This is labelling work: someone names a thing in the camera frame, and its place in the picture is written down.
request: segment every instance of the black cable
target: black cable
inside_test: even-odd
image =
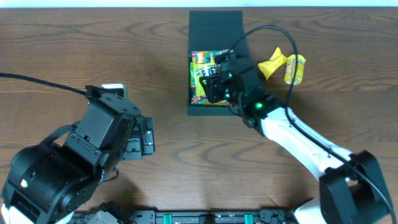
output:
[[[73,125],[63,125],[57,130],[53,131],[49,136],[47,136],[43,141],[40,142],[40,144],[51,144],[61,136],[63,136],[66,133],[69,133],[70,131],[73,131],[75,127]]]
[[[242,96],[244,95],[244,92],[240,92],[238,95],[238,105],[239,105],[239,110],[241,113],[243,113],[243,104],[242,104]]]
[[[299,133],[301,133],[302,135],[304,135],[306,138],[308,138],[310,141],[314,142],[314,144],[316,144],[317,146],[319,146],[321,149],[323,149],[324,151],[326,151],[327,153],[329,153],[330,155],[332,155],[333,157],[335,157],[336,159],[338,159],[339,161],[341,161],[344,165],[346,165],[349,169],[351,169],[358,177],[360,177],[363,181],[367,182],[382,198],[384,204],[387,207],[387,211],[390,213],[391,215],[391,219],[392,219],[392,223],[393,224],[397,224],[397,218],[396,215],[392,209],[392,205],[389,203],[389,201],[387,200],[386,196],[380,191],[380,189],[377,187],[377,185],[370,180],[366,175],[364,175],[361,171],[359,171],[357,168],[353,167],[351,164],[349,164],[349,162],[341,157],[340,155],[338,155],[337,153],[335,153],[331,148],[329,148],[329,146],[324,145],[322,142],[320,142],[319,140],[313,138],[311,135],[309,135],[307,132],[305,132],[299,125],[296,124],[296,122],[294,121],[294,119],[292,119],[289,115],[289,103],[290,100],[292,98],[292,94],[293,94],[293,86],[294,86],[294,81],[296,78],[296,73],[297,73],[297,59],[299,57],[299,53],[297,51],[297,46],[294,42],[293,37],[284,29],[277,27],[277,26],[272,26],[272,25],[266,25],[266,26],[259,26],[256,27],[252,30],[250,30],[249,32],[245,33],[239,40],[237,40],[235,42],[235,44],[232,45],[231,48],[228,49],[228,51],[225,53],[225,55],[222,57],[222,59],[224,59],[231,50],[233,50],[235,48],[235,46],[237,46],[239,44],[239,42],[243,39],[245,39],[248,35],[252,34],[253,32],[257,31],[257,30],[261,30],[261,29],[275,29],[280,31],[281,33],[283,33],[290,41],[290,43],[292,44],[293,50],[294,50],[294,55],[295,55],[295,67],[294,67],[294,75],[293,75],[293,79],[292,79],[292,83],[289,86],[289,90],[287,92],[287,97],[286,97],[286,102],[285,102],[285,114],[286,114],[286,118],[289,120],[289,123],[299,131]]]
[[[231,112],[233,115],[236,115],[236,116],[239,116],[239,117],[241,116],[238,113],[235,113],[234,111],[232,111],[230,103],[228,103],[228,109],[229,109],[229,112]]]
[[[47,86],[51,86],[51,87],[55,87],[55,88],[60,88],[60,89],[63,89],[63,90],[69,90],[69,91],[72,91],[72,92],[75,92],[75,93],[86,95],[85,91],[81,91],[81,90],[78,90],[76,88],[72,88],[72,87],[69,87],[69,86],[60,85],[60,84],[56,84],[56,83],[52,83],[52,82],[47,82],[47,81],[44,81],[44,80],[39,80],[37,78],[27,77],[27,76],[24,76],[24,75],[16,75],[16,74],[11,74],[11,73],[0,73],[0,77],[1,78],[16,78],[16,79],[19,79],[19,80],[25,80],[25,81],[29,81],[29,82],[34,82],[34,83],[47,85]]]
[[[116,166],[113,168],[112,171],[115,171],[116,175],[111,177],[111,178],[109,178],[108,180],[104,180],[104,183],[112,181],[112,180],[116,180],[119,177],[119,169]]]

